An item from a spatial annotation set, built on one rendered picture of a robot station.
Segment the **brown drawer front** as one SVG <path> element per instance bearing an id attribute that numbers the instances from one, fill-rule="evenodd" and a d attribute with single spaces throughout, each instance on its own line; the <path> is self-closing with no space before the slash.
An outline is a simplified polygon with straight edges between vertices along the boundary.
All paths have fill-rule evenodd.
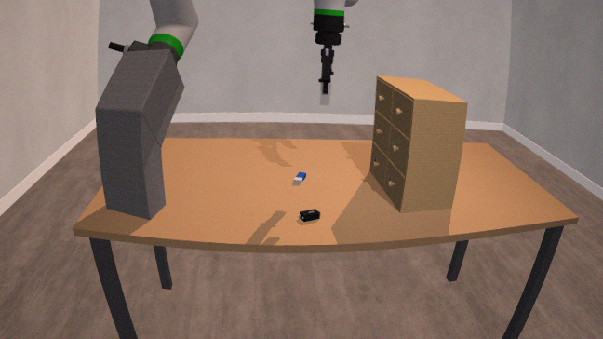
<path id="1" fill-rule="evenodd" d="M 373 140 L 388 155 L 391 122 L 379 112 L 375 112 L 375 125 Z"/>
<path id="2" fill-rule="evenodd" d="M 378 100 L 377 100 L 378 98 Z M 391 120 L 393 88 L 377 79 L 376 108 Z"/>
<path id="3" fill-rule="evenodd" d="M 394 89 L 392 122 L 410 137 L 413 100 Z"/>
<path id="4" fill-rule="evenodd" d="M 372 157 L 370 170 L 384 187 L 385 172 L 386 172 L 387 156 L 374 142 L 372 147 Z"/>
<path id="5" fill-rule="evenodd" d="M 398 170 L 392 161 L 388 159 L 384 190 L 394 201 L 399 210 L 403 195 L 404 181 L 404 175 Z"/>
<path id="6" fill-rule="evenodd" d="M 409 139 L 397 129 L 391 126 L 389 157 L 406 175 L 407 161 L 409 153 Z"/>

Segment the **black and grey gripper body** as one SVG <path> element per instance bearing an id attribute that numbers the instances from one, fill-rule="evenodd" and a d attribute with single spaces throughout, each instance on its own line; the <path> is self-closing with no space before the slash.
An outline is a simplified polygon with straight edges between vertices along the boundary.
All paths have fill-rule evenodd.
<path id="1" fill-rule="evenodd" d="M 338 46 L 341 44 L 341 35 L 316 33 L 315 42 L 319 45 L 324 45 L 324 48 L 331 49 L 332 46 Z"/>

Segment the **small tan wooden chest of drawers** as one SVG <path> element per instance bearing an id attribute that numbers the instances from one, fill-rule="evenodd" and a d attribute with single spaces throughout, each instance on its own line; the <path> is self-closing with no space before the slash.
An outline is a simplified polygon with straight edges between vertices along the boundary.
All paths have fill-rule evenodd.
<path id="1" fill-rule="evenodd" d="M 465 132 L 468 102 L 422 79 L 379 76 L 385 82 L 413 100 L 406 175 L 375 142 L 388 159 L 404 175 L 400 213 L 452 208 Z"/>

